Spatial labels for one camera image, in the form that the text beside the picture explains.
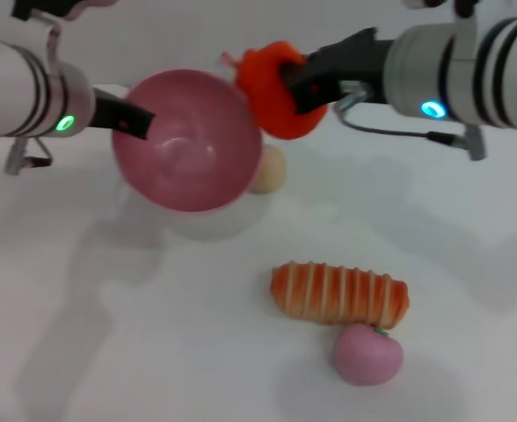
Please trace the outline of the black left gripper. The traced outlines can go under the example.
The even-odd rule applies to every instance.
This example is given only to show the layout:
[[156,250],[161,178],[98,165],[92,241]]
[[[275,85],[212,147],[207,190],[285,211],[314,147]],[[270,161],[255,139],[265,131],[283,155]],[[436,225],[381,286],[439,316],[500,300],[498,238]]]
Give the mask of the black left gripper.
[[99,88],[94,89],[95,108],[89,127],[112,129],[146,140],[155,114]]

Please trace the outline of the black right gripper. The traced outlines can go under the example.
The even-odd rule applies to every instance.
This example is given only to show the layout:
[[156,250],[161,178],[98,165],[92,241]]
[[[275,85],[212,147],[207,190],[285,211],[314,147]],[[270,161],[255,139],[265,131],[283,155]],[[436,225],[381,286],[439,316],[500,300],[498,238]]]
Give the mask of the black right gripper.
[[[325,97],[344,97],[343,83],[367,84],[372,97],[384,97],[384,65],[394,40],[379,40],[374,27],[363,29],[346,39],[316,52],[302,55],[304,63],[285,61],[279,66],[282,82],[288,87],[297,114],[326,106]],[[313,79],[306,80],[305,69],[313,68]]]

